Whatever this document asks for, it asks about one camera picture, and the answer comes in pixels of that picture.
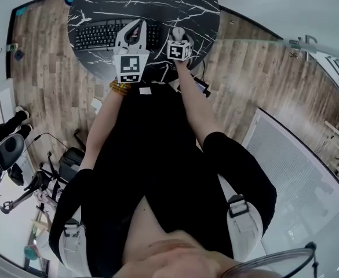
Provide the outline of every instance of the white shoulder strap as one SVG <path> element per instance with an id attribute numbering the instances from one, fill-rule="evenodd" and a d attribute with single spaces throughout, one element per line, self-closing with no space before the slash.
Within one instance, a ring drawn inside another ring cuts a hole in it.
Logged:
<path id="1" fill-rule="evenodd" d="M 225 178 L 218 175 L 218 179 L 229 204 L 227 227 L 234 259 L 243 262 L 262 238 L 261 215 L 251 203 L 234 191 Z"/>
<path id="2" fill-rule="evenodd" d="M 82 208 L 79 207 L 66 222 L 59 241 L 63 264 L 79 277 L 91 277 L 87 261 L 87 240 L 85 227 L 81 224 Z"/>

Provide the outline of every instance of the hand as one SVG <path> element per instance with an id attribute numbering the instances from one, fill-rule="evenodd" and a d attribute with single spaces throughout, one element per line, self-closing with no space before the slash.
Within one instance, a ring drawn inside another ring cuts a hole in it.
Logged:
<path id="1" fill-rule="evenodd" d="M 188 64 L 189 60 L 185 60 L 185 61 L 174 61 L 174 63 L 176 64 L 177 70 L 181 67 L 186 67 L 187 68 L 187 64 Z"/>

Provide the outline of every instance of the black marble table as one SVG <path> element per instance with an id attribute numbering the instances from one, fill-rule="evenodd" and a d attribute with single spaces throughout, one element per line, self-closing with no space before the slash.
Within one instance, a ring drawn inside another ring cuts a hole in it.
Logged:
<path id="1" fill-rule="evenodd" d="M 220 9 L 217 0 L 74 0 L 68 17 L 68 34 L 74 49 L 75 27 L 112 19 L 145 19 L 162 23 L 161 48 L 150 50 L 143 80 L 175 80 L 178 75 L 166 57 L 166 41 L 173 27 L 183 27 L 194 40 L 190 69 L 208 54 L 217 36 Z M 88 71 L 101 80 L 115 78 L 111 51 L 76 51 L 75 55 Z"/>

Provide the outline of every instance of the keyboard keys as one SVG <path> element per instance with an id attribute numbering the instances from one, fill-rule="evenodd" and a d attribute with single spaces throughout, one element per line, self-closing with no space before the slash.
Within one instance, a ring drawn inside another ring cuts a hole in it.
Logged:
<path id="1" fill-rule="evenodd" d="M 104 50 L 103 47 L 115 46 L 118 32 L 127 26 L 132 20 L 117 19 L 91 23 L 75 30 L 75 50 L 96 48 Z M 157 24 L 147 25 L 147 49 L 160 48 L 161 27 Z"/>

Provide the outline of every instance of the black buckle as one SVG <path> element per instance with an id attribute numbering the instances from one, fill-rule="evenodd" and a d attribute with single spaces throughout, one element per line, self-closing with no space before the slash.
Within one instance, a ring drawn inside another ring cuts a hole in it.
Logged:
<path id="1" fill-rule="evenodd" d="M 243 201 L 245 206 L 246 206 L 246 209 L 243 210 L 243 211 L 240 211 L 240 212 L 237 212 L 237 213 L 232 213 L 232 209 L 231 209 L 231 204 L 234 204 L 236 202 L 240 202 L 240 201 Z M 239 216 L 239 215 L 242 215 L 242 214 L 245 214 L 245 213 L 248 213 L 249 212 L 249 207 L 245 201 L 245 198 L 243 195 L 233 195 L 228 201 L 228 212 L 229 212 L 229 215 L 231 216 L 231 218 L 234 218 L 236 216 Z"/>

